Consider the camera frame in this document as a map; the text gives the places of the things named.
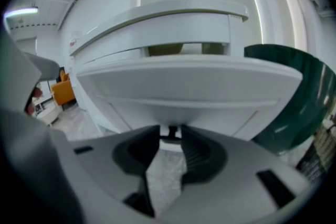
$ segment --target ceiling light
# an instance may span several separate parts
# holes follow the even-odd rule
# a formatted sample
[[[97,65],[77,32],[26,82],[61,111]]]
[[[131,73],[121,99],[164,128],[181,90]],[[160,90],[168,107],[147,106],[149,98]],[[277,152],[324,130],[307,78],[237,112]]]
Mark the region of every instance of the ceiling light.
[[[37,11],[38,11],[37,7],[22,8],[22,9],[13,10],[11,12],[5,12],[4,17],[8,18],[8,17],[16,16],[16,15],[37,13]]]

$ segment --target gray surface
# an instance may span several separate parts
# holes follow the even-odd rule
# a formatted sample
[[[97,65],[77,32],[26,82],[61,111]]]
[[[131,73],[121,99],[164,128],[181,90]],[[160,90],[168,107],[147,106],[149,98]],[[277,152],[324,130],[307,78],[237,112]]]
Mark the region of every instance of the gray surface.
[[[28,207],[41,208],[36,199],[38,197],[46,207],[53,209],[61,222],[81,223],[80,205],[62,172],[52,134],[64,137],[61,132],[50,129],[25,113],[0,109],[3,156],[16,176],[22,180],[14,180],[12,183],[18,185],[15,187],[18,190],[28,188],[35,194],[33,197],[28,191],[23,191],[28,194],[26,200],[32,200],[35,205]]]
[[[41,72],[0,28],[0,108],[23,111]]]
[[[38,68],[41,72],[41,77],[39,81],[47,81],[57,79],[59,76],[59,65],[58,63],[32,54],[27,54],[24,52],[29,60]]]
[[[61,112],[52,128],[63,131],[69,141],[101,137],[89,113],[77,104]],[[158,151],[146,173],[155,215],[167,210],[181,194],[180,179],[185,170],[181,152]]]
[[[80,201],[85,223],[157,223],[110,196],[82,167],[66,137],[56,131],[50,134],[63,171]]]
[[[124,172],[113,160],[112,152],[116,145],[137,134],[138,132],[128,132],[122,135],[71,142],[73,149],[84,146],[93,148],[92,151],[78,154],[79,162],[102,189],[119,201],[138,192],[141,177]]]
[[[256,177],[257,172],[268,169],[294,195],[309,186],[299,172],[253,142],[205,130],[202,135],[223,145],[228,155],[227,163],[210,182],[185,185],[182,195],[159,217],[163,222],[211,224],[225,220],[226,223],[240,224],[276,212],[275,202]]]
[[[61,112],[58,117],[59,120],[52,125],[52,128],[63,131],[67,139],[70,141],[90,139],[101,136],[101,134],[96,129],[96,126],[94,125],[89,113],[80,109],[77,104],[75,104],[72,108]],[[295,167],[308,150],[312,140],[313,137],[307,139],[298,147],[279,156],[279,158],[291,167]],[[175,162],[175,157],[177,158],[177,156],[179,156],[181,163]],[[177,171],[180,169],[180,165],[182,165],[184,162],[184,156],[177,152],[158,153],[153,160],[153,164],[150,166],[147,174],[165,180],[163,175],[158,176],[157,173],[159,172],[156,172],[157,170],[160,171],[160,173],[163,173],[159,165],[161,162],[165,162],[165,167],[172,165],[170,172],[177,176],[179,174]],[[169,185],[167,182],[162,182],[162,184],[165,186]]]

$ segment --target curved white panel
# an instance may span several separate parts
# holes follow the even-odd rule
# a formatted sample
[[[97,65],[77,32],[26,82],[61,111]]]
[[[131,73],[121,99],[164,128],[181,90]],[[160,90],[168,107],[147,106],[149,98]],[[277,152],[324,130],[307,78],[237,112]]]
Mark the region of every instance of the curved white panel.
[[[123,61],[77,76],[105,104],[105,114],[117,112],[120,131],[187,124],[244,140],[281,112],[302,79],[297,70],[275,63],[210,55]]]
[[[184,13],[160,16],[127,25],[96,40],[76,54],[76,64],[153,45],[214,42],[229,43],[228,16],[216,13]],[[236,44],[244,55],[244,48]]]
[[[164,15],[180,13],[219,13],[231,14],[242,18],[243,21],[248,19],[248,10],[246,6],[230,1],[223,0],[167,0],[159,1],[136,8],[114,16],[110,20],[97,25],[87,33],[78,44],[70,48],[71,56],[84,49],[87,45],[95,40],[116,31],[122,27],[147,20],[150,18]]]

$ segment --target white machine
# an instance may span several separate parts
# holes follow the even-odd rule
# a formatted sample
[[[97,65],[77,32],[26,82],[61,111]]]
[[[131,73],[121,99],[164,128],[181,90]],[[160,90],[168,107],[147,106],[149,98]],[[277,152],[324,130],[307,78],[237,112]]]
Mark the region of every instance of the white machine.
[[[243,47],[232,47],[226,56],[144,55],[115,62],[82,54],[90,49],[90,56],[97,57],[93,51],[97,46],[111,47],[117,53],[124,48],[114,46],[116,40],[127,40],[134,49],[136,41],[143,47],[160,45],[141,33],[150,26],[159,29],[178,22],[178,27],[171,29],[181,35],[163,36],[169,43],[230,43],[233,35],[223,28],[231,20],[228,11],[206,7],[209,2],[182,5],[185,3],[200,6],[182,6],[172,13],[172,9],[160,11],[162,6],[157,4],[159,10],[150,9],[155,18],[141,13],[148,7],[131,11],[137,19],[128,17],[127,24],[121,20],[114,28],[101,26],[79,45],[81,49],[74,48],[74,55],[79,50],[75,55],[76,79],[99,112],[120,131],[87,141],[70,143],[61,132],[22,113],[35,84],[53,79],[53,72],[44,74],[45,67],[53,70],[55,63],[34,66],[33,62],[41,59],[24,56],[3,32],[0,57],[11,73],[1,86],[5,155],[17,176],[63,221],[241,224],[262,219],[271,223],[284,220],[309,195],[309,183],[303,176],[249,141],[285,107],[302,79],[301,73],[244,58],[239,55]],[[237,7],[234,16],[239,15],[239,6],[230,7]],[[247,19],[246,14],[240,16],[237,21]],[[213,19],[223,25],[212,28],[210,35],[204,27],[213,25]],[[190,31],[179,30],[181,22],[190,24]],[[109,40],[104,33],[115,36]],[[218,40],[206,39],[210,36]],[[187,172],[181,178],[181,196],[155,218],[145,172],[161,141],[181,145]]]

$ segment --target white plastic panel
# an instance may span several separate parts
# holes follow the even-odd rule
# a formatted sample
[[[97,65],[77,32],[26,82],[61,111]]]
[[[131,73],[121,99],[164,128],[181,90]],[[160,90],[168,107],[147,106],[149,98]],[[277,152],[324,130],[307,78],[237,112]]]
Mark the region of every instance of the white plastic panel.
[[[230,44],[228,45],[226,55],[244,57],[244,47],[252,44],[244,38],[241,17],[229,15],[228,19],[230,25]]]
[[[71,86],[72,87],[72,91],[74,92],[74,95],[76,97],[76,102],[79,106],[80,109],[86,110],[86,106],[83,100],[83,97],[80,93],[79,90],[77,90],[76,86]]]
[[[243,21],[248,19],[245,5],[223,0],[165,0],[139,6],[119,13],[106,22],[94,26],[82,40],[70,48],[71,56],[90,45],[97,39],[116,31],[122,27],[138,23],[143,20],[164,15],[182,13],[217,13],[239,16]]]
[[[120,131],[188,124],[244,140],[281,112],[301,79],[286,66],[213,55],[142,58],[78,73],[97,107],[118,113]]]
[[[134,50],[126,50],[116,54],[107,55],[96,60],[84,63],[79,66],[78,69],[85,69],[89,67],[97,67],[101,65],[106,65],[108,63],[116,62],[116,61],[124,61],[130,59],[138,59],[144,57],[143,49],[134,49]]]
[[[256,174],[271,170],[297,199],[310,187],[303,175],[255,143],[206,131],[201,134],[222,145],[227,153],[225,166],[206,184],[185,184],[171,207],[157,217],[162,223],[277,223],[274,213],[284,208],[279,210]]]
[[[183,13],[143,20],[96,40],[76,54],[76,65],[117,52],[153,45],[213,42],[229,43],[228,15]]]

